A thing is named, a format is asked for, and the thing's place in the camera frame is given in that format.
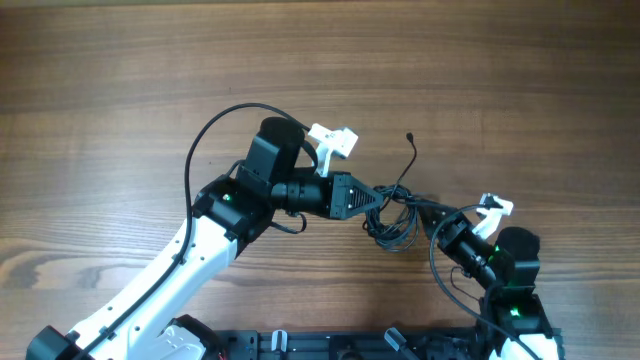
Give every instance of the black metal base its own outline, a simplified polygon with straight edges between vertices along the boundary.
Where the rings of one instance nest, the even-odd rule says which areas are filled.
[[[189,315],[181,316],[175,324],[195,323],[208,328]],[[556,340],[561,346],[560,330]],[[272,334],[257,331],[213,331],[214,339],[203,339],[218,344],[208,354],[221,354],[224,360],[406,360],[384,339],[384,332],[317,332],[288,333],[286,352],[271,351]],[[447,328],[403,332],[408,349],[421,360],[478,360],[482,350],[476,339],[476,329]]]

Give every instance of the wood grain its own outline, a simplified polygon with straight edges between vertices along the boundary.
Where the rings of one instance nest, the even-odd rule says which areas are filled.
[[[606,3],[0,11],[0,359],[94,312],[165,246],[193,137],[247,101],[352,127],[334,165],[371,185],[395,180],[412,131],[408,187],[458,206],[499,193],[516,203],[507,224],[541,236],[538,292],[568,358],[637,359],[640,12]],[[217,124],[193,188],[268,115]],[[426,240],[388,254],[360,221],[267,231],[184,311],[219,329],[472,324],[434,283]]]

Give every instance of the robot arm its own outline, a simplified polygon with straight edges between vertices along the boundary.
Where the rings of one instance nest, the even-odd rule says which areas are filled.
[[[190,348],[189,359],[200,359],[201,347],[197,343],[180,344],[180,349],[169,347],[165,353],[158,346],[158,334],[184,306],[184,304],[212,277],[227,268],[236,258],[238,242],[224,236],[225,229],[207,217],[193,220],[192,236],[183,263],[164,281],[153,295],[138,307],[109,338],[91,351],[96,360],[163,358],[171,352]],[[78,334],[76,345],[85,348],[105,325],[111,324],[140,298],[167,269],[172,257],[180,251],[186,222],[138,276],[118,295],[89,318],[76,324],[71,333]]]
[[[262,107],[286,115],[275,108],[257,105],[238,105],[221,115],[242,107]],[[310,131],[320,143],[315,153],[305,141],[303,129]],[[356,140],[357,136],[346,128],[329,131],[315,124],[309,129],[288,115],[265,119],[235,178],[231,178],[230,171],[196,196],[189,213],[193,216],[190,236],[185,236],[189,228],[186,220],[160,255],[114,299],[76,324],[66,336],[46,327],[29,345],[27,359],[208,358],[212,354],[207,353],[207,346],[199,337],[174,326],[172,319],[206,281],[228,267],[267,228],[275,226],[276,210],[282,209],[291,216],[306,212],[335,220],[373,209],[380,211],[384,200],[380,193],[349,173],[328,171],[331,154],[346,157]],[[295,167],[301,149],[312,157],[313,167]],[[502,215],[509,215],[512,204],[492,195],[483,199],[493,202],[486,206],[486,211],[479,212],[486,218],[475,229],[460,214],[436,232],[436,224],[456,209],[442,212],[441,205],[420,207],[425,232],[431,239],[438,237],[440,249],[485,289],[491,290],[485,296],[487,300],[480,304],[484,317],[516,336],[543,334],[548,339],[552,335],[549,322],[539,299],[532,294],[539,268],[538,239],[528,232],[505,229],[498,237],[497,246],[487,244],[484,239],[495,231]],[[159,286],[146,297],[157,284]],[[519,311],[517,316],[513,315],[514,307]],[[123,317],[121,323],[116,320]],[[474,347],[474,354],[489,358],[495,355],[491,353],[494,349],[502,355],[509,353],[509,349],[519,351],[518,345],[512,346],[492,329],[482,324],[478,329],[475,337],[479,345]],[[402,339],[402,336],[389,338]],[[286,345],[277,347],[286,351]],[[398,349],[411,356],[406,344],[399,345]],[[213,355],[226,358],[222,354]]]

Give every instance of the black cable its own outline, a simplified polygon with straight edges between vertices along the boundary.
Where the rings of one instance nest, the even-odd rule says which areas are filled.
[[[485,324],[486,326],[498,331],[502,335],[504,335],[504,336],[508,337],[509,339],[511,339],[511,341],[513,341],[516,344],[520,345],[527,353],[529,353],[529,355],[534,360],[541,360],[536,355],[536,353],[533,352],[533,350],[531,350],[531,348],[529,348],[520,339],[518,339],[517,337],[509,334],[502,327],[500,327],[500,326],[494,324],[493,322],[485,319],[484,317],[482,317],[482,315],[480,315],[480,314],[476,313],[475,311],[469,309],[465,304],[460,302],[460,300],[458,300],[455,297],[455,295],[453,295],[451,293],[451,291],[449,291],[449,289],[447,289],[446,285],[444,284],[444,282],[440,278],[440,275],[438,275],[438,270],[436,269],[436,257],[435,257],[435,254],[434,254],[434,252],[435,252],[434,250],[436,248],[436,241],[437,241],[438,233],[440,232],[440,230],[442,230],[442,227],[445,224],[447,224],[450,221],[454,220],[458,215],[462,214],[463,212],[469,211],[469,210],[474,210],[474,209],[479,209],[479,208],[483,208],[483,207],[486,208],[487,205],[476,204],[476,205],[469,205],[469,206],[462,207],[462,208],[452,212],[449,216],[447,216],[444,220],[442,220],[438,224],[438,226],[436,226],[436,229],[433,232],[433,236],[431,237],[431,244],[429,245],[429,263],[431,265],[431,272],[433,272],[433,277],[436,279],[436,282],[438,283],[438,286],[440,286],[440,289],[442,289],[442,291],[449,297],[449,299],[451,299],[451,301],[453,301],[456,305],[458,305],[462,310],[466,311],[469,315],[471,315],[474,318],[476,318],[476,320],[478,320],[479,322],[481,322],[481,323]]]
[[[300,234],[301,232],[305,231],[305,229],[307,228],[307,218],[304,216],[304,214],[300,213],[298,214],[300,215],[300,217],[302,218],[302,228],[300,228],[300,230],[293,230],[290,227],[284,226],[284,225],[280,225],[275,221],[271,222],[271,227],[280,231],[284,231],[287,234]]]
[[[308,168],[310,172],[313,174],[314,172],[316,172],[316,169],[318,168],[318,153],[316,153],[316,149],[313,148],[313,145],[311,145],[311,143],[306,140],[302,144],[302,150],[304,150],[304,152],[306,152],[307,155],[309,155],[309,157],[311,158],[311,161],[313,162],[313,165],[310,168]]]
[[[461,266],[454,266],[454,267],[452,267],[452,268],[451,268],[451,273],[449,274],[449,281],[451,281],[451,286],[452,286],[454,289],[456,289],[456,290],[460,291],[461,293],[463,293],[463,294],[467,295],[468,297],[472,298],[473,300],[475,300],[475,301],[477,301],[477,302],[480,302],[480,299],[478,299],[477,297],[475,297],[475,296],[473,296],[473,295],[469,294],[469,293],[468,293],[468,292],[466,292],[465,290],[463,290],[463,289],[459,288],[459,287],[458,287],[458,286],[453,282],[453,272],[454,272],[456,269],[459,269],[459,270],[462,272],[462,274],[464,275],[464,269],[463,269]]]
[[[238,165],[244,165],[244,160],[237,160],[236,162],[233,163],[233,165],[231,165],[231,168],[229,169],[229,171],[227,171],[226,174],[224,174],[224,176],[229,177],[231,176],[231,174],[233,173],[233,170],[235,170]]]
[[[484,293],[484,298],[482,299],[482,310],[484,310],[485,314],[487,314],[487,316],[489,316],[489,301],[491,301],[491,295],[493,294],[493,292],[498,289],[501,288],[503,285],[501,282],[495,282],[491,285],[489,285],[489,287],[487,288],[487,290]]]
[[[246,103],[246,104],[235,105],[223,110],[218,115],[214,116],[211,120],[209,120],[209,122],[207,122],[207,124],[202,128],[202,130],[200,130],[200,132],[198,133],[198,136],[196,136],[195,140],[191,144],[191,148],[189,149],[189,153],[187,154],[187,159],[184,164],[184,195],[185,195],[185,201],[186,201],[186,207],[187,207],[187,229],[185,232],[184,242],[182,243],[182,247],[180,248],[180,252],[177,254],[177,256],[173,258],[173,262],[171,263],[171,265],[169,265],[167,270],[165,270],[165,272],[158,278],[158,280],[156,280],[156,282],[153,283],[153,285],[151,285],[151,287],[149,287],[149,289],[138,300],[136,300],[136,302],[134,302],[133,305],[131,305],[125,312],[122,313],[122,315],[120,315],[113,323],[111,323],[109,327],[107,327],[104,331],[102,331],[100,335],[98,335],[89,345],[87,345],[84,349],[82,349],[80,353],[74,356],[73,360],[82,359],[85,355],[90,353],[91,350],[93,350],[96,346],[98,346],[102,341],[108,338],[137,308],[140,307],[140,305],[142,305],[164,283],[164,281],[171,275],[173,270],[175,270],[175,268],[180,263],[183,262],[184,255],[186,254],[187,249],[189,248],[189,240],[191,239],[191,231],[192,231],[191,228],[193,226],[192,224],[193,213],[191,209],[191,206],[192,206],[191,205],[191,188],[189,185],[189,168],[191,166],[191,158],[193,157],[193,153],[195,152],[196,146],[200,142],[200,139],[202,139],[202,137],[207,132],[207,130],[209,130],[211,125],[213,125],[216,121],[218,121],[224,115],[232,111],[236,111],[244,108],[261,108],[265,110],[270,110],[290,121],[295,122],[305,131],[310,130],[308,126],[300,123],[298,120],[296,120],[291,115],[285,113],[284,111],[278,108],[275,108],[273,106],[260,104],[260,103]]]
[[[373,190],[380,193],[385,199],[381,207],[373,208],[365,213],[365,221],[362,229],[374,238],[376,244],[386,251],[397,253],[409,249],[420,234],[418,226],[418,207],[428,206],[438,209],[448,210],[448,206],[441,205],[435,201],[423,199],[411,194],[411,191],[400,185],[400,182],[407,174],[418,156],[418,149],[413,143],[413,134],[407,133],[407,140],[413,148],[413,157],[404,171],[393,185],[378,185]],[[380,219],[380,213],[389,205],[391,201],[404,205],[404,209],[391,224],[384,224]]]

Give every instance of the wooden table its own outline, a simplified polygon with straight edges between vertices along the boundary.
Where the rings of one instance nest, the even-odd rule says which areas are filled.
[[[486,191],[512,199],[506,224],[542,238],[537,291],[568,358],[637,359],[640,12],[612,3],[1,11],[0,358],[24,358],[47,324],[66,331],[153,259],[184,219],[196,133],[259,101],[353,128],[358,145],[334,167],[370,185],[395,181],[412,131],[406,186],[456,206]],[[245,156],[269,115],[212,128],[194,193]],[[389,254],[361,221],[267,231],[184,312],[216,329],[473,323],[435,284],[426,239]]]

